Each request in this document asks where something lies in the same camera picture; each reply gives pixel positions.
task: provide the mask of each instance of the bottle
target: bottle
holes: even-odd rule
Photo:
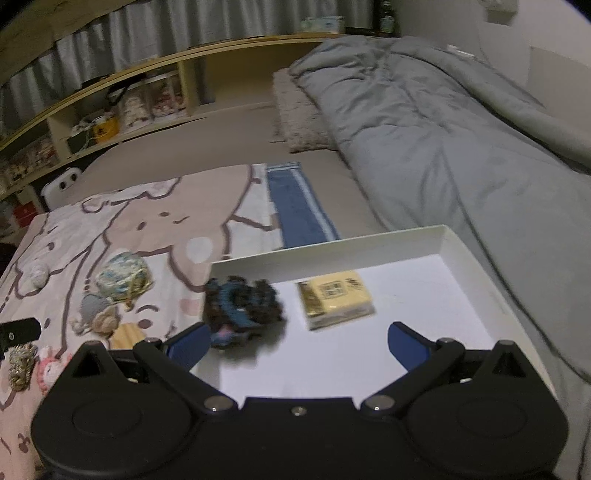
[[[380,33],[391,35],[394,33],[394,10],[392,10],[392,3],[385,0],[382,2],[382,8],[379,18]]]

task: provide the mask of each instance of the white plug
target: white plug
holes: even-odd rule
[[[460,50],[455,45],[448,45],[447,51],[457,55],[458,57],[462,57],[463,59],[473,59],[475,56],[472,53],[468,53],[467,51]]]

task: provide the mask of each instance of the gray comforter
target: gray comforter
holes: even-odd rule
[[[290,73],[384,224],[448,224],[500,286],[570,421],[556,473],[591,478],[591,177],[572,168],[591,167],[591,141],[417,38],[330,40]]]

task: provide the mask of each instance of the white tray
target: white tray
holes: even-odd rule
[[[376,313],[332,327],[306,329],[296,281],[356,270]],[[193,372],[234,398],[366,397],[406,373],[390,354],[387,331],[404,322],[436,340],[453,337],[469,349],[516,341],[554,391],[540,357],[482,267],[446,226],[382,233],[217,262],[212,277],[266,278],[287,319],[261,339],[228,351],[210,350]]]

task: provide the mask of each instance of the blue crochet toy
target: blue crochet toy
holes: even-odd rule
[[[270,323],[282,321],[276,295],[266,280],[251,287],[242,277],[228,277],[221,285],[216,278],[210,279],[205,285],[203,320],[212,332],[211,346],[242,345]]]

